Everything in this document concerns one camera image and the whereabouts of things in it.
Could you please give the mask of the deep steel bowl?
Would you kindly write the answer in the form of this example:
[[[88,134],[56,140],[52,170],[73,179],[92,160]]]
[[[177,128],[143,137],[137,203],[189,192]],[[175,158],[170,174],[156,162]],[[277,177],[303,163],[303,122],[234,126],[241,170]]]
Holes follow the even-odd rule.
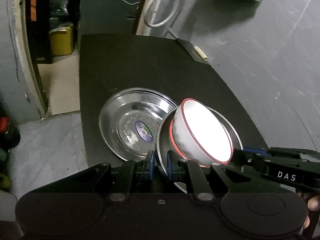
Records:
[[[171,169],[170,166],[170,159],[168,158],[168,151],[174,152],[174,158],[180,160],[193,160],[199,164],[200,167],[209,168],[210,164],[216,162],[215,159],[210,159],[209,161],[200,161],[198,158],[194,159],[188,157],[178,146],[177,142],[175,141],[175,137],[173,134],[173,122],[176,111],[179,107],[173,108],[161,121],[160,127],[157,132],[156,136],[156,150],[157,150],[157,164],[161,167],[161,171],[163,174],[167,176],[170,174],[169,170]],[[231,145],[231,155],[228,161],[223,161],[224,165],[231,162],[235,150],[243,150],[242,141],[233,127],[233,125],[225,118],[221,113],[218,111],[209,108],[209,110],[215,115],[215,117],[221,123],[221,126],[225,130],[225,133],[228,135],[228,139],[230,140]]]

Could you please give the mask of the white ceramic bowl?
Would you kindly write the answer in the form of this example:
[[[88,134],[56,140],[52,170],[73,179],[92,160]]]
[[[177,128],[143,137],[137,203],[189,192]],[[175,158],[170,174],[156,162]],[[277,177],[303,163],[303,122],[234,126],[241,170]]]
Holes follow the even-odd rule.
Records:
[[[221,123],[195,99],[186,98],[179,105],[172,130],[179,148],[188,157],[200,161],[215,159],[223,164],[231,155],[230,140]]]

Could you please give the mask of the steel plate with sticker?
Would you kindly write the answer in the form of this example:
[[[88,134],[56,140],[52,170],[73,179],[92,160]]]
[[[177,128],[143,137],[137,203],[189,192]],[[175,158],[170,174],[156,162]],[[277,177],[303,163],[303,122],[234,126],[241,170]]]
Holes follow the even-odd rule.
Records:
[[[177,104],[152,89],[129,88],[112,95],[99,114],[105,144],[121,160],[145,159],[155,149],[164,117]]]

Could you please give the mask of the yellow canister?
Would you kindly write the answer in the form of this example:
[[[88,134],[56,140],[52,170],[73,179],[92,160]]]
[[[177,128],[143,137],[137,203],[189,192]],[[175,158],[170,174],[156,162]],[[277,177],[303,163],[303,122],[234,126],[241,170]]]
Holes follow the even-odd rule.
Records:
[[[71,55],[74,50],[73,24],[60,25],[49,32],[50,48],[53,57]]]

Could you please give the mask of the dark grey cabinet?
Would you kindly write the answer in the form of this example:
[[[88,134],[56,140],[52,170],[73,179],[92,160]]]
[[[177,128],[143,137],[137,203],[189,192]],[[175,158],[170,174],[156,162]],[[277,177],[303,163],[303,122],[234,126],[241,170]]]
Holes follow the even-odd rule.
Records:
[[[130,34],[140,0],[81,0],[79,35]]]

